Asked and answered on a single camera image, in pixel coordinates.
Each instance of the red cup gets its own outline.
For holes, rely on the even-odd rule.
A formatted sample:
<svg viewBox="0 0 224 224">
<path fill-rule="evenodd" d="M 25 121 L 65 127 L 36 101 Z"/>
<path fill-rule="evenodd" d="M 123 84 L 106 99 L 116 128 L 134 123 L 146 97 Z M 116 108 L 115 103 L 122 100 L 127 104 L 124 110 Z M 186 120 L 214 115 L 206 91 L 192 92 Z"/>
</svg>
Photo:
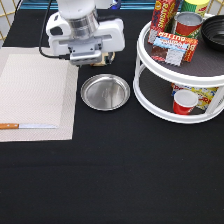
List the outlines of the red cup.
<svg viewBox="0 0 224 224">
<path fill-rule="evenodd" d="M 188 115 L 198 104 L 198 95 L 189 90 L 179 90 L 174 95 L 173 110 L 176 114 Z"/>
</svg>

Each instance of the black table surface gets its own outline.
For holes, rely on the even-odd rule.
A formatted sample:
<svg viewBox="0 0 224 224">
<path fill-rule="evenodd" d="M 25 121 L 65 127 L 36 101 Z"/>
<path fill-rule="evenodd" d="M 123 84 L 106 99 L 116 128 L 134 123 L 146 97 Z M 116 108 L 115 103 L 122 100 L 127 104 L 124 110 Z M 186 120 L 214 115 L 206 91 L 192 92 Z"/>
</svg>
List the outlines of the black table surface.
<svg viewBox="0 0 224 224">
<path fill-rule="evenodd" d="M 132 83 L 152 12 L 98 12 L 123 18 L 126 47 L 112 65 L 79 70 L 72 140 L 0 143 L 0 223 L 223 224 L 224 113 L 183 125 L 145 110 Z M 44 13 L 20 10 L 4 47 L 37 47 Z M 81 99 L 84 81 L 102 73 L 130 85 L 117 110 L 99 112 Z"/>
</svg>

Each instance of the black container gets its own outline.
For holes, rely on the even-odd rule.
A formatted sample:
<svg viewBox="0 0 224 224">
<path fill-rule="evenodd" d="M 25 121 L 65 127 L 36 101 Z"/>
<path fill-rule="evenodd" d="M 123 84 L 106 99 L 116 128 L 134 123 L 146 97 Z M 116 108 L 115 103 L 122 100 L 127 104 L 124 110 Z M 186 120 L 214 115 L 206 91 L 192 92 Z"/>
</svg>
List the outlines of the black container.
<svg viewBox="0 0 224 224">
<path fill-rule="evenodd" d="M 201 35 L 209 47 L 224 52 L 224 15 L 206 19 L 201 27 Z"/>
</svg>

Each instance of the two-tier organizer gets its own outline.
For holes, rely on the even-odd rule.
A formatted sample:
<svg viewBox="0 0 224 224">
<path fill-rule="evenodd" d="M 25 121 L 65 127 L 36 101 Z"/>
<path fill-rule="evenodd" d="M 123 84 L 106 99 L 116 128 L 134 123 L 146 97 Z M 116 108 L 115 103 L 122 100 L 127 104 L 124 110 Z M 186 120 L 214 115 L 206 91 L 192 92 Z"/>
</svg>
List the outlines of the two-tier organizer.
<svg viewBox="0 0 224 224">
<path fill-rule="evenodd" d="M 205 19 L 212 15 L 205 14 Z M 157 63 L 147 43 L 151 22 L 142 29 L 137 42 L 134 92 L 141 105 L 168 121 L 193 124 L 210 120 L 224 109 L 224 54 L 210 49 L 201 37 L 190 63 L 181 67 Z M 191 115 L 173 112 L 171 83 L 209 88 L 219 87 L 206 111 L 195 108 Z"/>
</svg>

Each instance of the black cable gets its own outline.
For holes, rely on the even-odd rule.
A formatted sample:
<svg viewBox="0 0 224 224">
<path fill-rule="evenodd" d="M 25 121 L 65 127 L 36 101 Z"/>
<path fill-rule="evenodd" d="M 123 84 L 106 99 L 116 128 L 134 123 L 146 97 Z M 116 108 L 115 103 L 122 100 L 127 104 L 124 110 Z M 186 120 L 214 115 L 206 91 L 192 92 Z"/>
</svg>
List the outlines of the black cable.
<svg viewBox="0 0 224 224">
<path fill-rule="evenodd" d="M 19 0 L 18 4 L 17 4 L 17 6 L 16 6 L 15 15 L 16 15 L 16 13 L 17 13 L 17 11 L 18 11 L 18 8 L 19 8 L 19 5 L 20 5 L 21 1 L 22 1 L 22 0 Z"/>
<path fill-rule="evenodd" d="M 47 8 L 47 11 L 46 11 L 46 14 L 45 14 L 45 17 L 44 17 L 44 23 L 43 23 L 42 30 L 41 30 L 41 36 L 40 36 L 40 42 L 39 42 L 39 52 L 40 52 L 40 54 L 42 54 L 46 58 L 60 59 L 61 57 L 59 57 L 59 56 L 50 56 L 50 55 L 44 54 L 42 49 L 41 49 L 41 45 L 42 45 L 42 41 L 43 41 L 43 34 L 44 34 L 45 27 L 46 27 L 47 16 L 48 16 L 48 13 L 49 13 L 49 10 L 50 10 L 50 7 L 51 7 L 51 3 L 52 3 L 52 0 L 49 0 L 48 8 Z"/>
</svg>

